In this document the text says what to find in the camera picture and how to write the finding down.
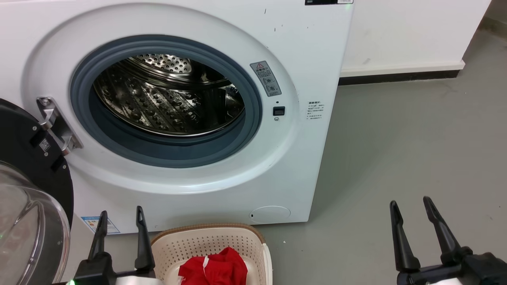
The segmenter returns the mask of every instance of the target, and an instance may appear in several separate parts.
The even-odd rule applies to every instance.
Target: concrete floor
[[[395,199],[422,266],[440,249],[422,197],[461,245],[507,259],[507,42],[477,33],[458,78],[338,89],[310,221],[259,226],[276,285],[395,284],[389,202]],[[64,280],[86,258],[75,223]],[[117,271],[135,235],[108,236]]]

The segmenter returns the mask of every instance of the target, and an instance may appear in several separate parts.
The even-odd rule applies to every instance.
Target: plastic laundry basket
[[[217,254],[232,247],[243,258],[246,285],[272,285],[271,256],[264,237],[244,224],[204,224],[175,228],[152,240],[155,275],[166,285],[178,285],[179,267],[194,256]]]

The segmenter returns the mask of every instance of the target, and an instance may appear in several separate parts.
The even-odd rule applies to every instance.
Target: front-loading washing machine
[[[3,0],[2,104],[39,124],[2,141],[70,171],[92,230],[136,232],[137,205],[150,231],[307,221],[352,6]]]

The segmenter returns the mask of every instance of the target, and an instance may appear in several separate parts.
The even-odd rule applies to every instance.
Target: red cloth
[[[246,274],[245,262],[231,247],[216,255],[192,257],[178,273],[181,285],[245,285]]]

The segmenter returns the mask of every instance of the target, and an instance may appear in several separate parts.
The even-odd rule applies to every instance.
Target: door hinge
[[[64,156],[74,149],[83,148],[83,144],[70,128],[53,98],[37,98],[37,107],[44,118],[39,124],[55,139]]]

